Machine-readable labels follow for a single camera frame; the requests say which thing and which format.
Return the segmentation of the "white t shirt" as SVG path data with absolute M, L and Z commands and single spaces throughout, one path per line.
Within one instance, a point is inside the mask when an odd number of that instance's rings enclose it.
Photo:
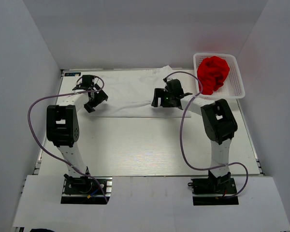
M 90 117 L 124 118 L 181 118 L 178 108 L 152 107 L 155 88 L 163 88 L 163 78 L 173 73 L 170 66 L 142 70 L 138 73 L 101 75 L 105 83 L 103 91 L 108 100 L 99 104 Z

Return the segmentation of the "red t shirt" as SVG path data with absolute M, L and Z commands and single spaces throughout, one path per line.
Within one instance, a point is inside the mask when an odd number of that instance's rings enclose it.
M 212 95 L 224 85 L 229 74 L 230 68 L 226 60 L 217 56 L 203 59 L 197 69 L 197 77 L 203 87 L 202 94 Z

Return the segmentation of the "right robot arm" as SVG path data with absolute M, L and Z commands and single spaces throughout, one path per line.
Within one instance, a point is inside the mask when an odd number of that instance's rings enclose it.
M 178 108 L 183 110 L 180 123 L 180 149 L 182 157 L 188 167 L 196 171 L 208 171 L 209 188 L 219 193 L 226 187 L 226 180 L 230 179 L 229 150 L 231 141 L 238 129 L 237 122 L 225 99 L 212 103 L 204 103 L 198 94 L 185 93 L 178 79 L 166 81 L 165 88 L 156 88 L 151 103 L 153 107 Z M 211 141 L 211 165 L 209 168 L 192 166 L 185 155 L 183 147 L 183 126 L 187 112 L 202 117 L 203 126 L 208 139 Z

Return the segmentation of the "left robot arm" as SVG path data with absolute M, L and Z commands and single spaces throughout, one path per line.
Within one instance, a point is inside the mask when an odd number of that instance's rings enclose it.
M 108 95 L 103 91 L 104 83 L 99 86 L 96 80 L 101 80 L 95 75 L 83 75 L 77 82 L 72 93 L 57 105 L 50 105 L 46 110 L 46 136 L 48 141 L 60 151 L 68 167 L 66 177 L 78 178 L 76 187 L 82 193 L 92 189 L 92 180 L 88 167 L 83 162 L 77 141 L 80 136 L 77 113 L 85 109 L 93 113 L 95 108 L 108 100 Z

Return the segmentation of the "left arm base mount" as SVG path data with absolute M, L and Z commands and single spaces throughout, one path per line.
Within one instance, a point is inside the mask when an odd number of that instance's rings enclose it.
M 106 205 L 112 191 L 111 177 L 98 177 L 94 181 L 88 177 L 64 175 L 61 204 Z

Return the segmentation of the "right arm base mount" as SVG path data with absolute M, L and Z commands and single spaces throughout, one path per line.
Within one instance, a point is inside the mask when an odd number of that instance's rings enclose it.
M 237 193 L 235 180 L 231 178 L 228 182 L 220 185 L 217 189 L 208 178 L 194 178 L 187 186 L 192 190 L 194 206 L 223 206 L 238 205 L 238 197 L 232 197 Z

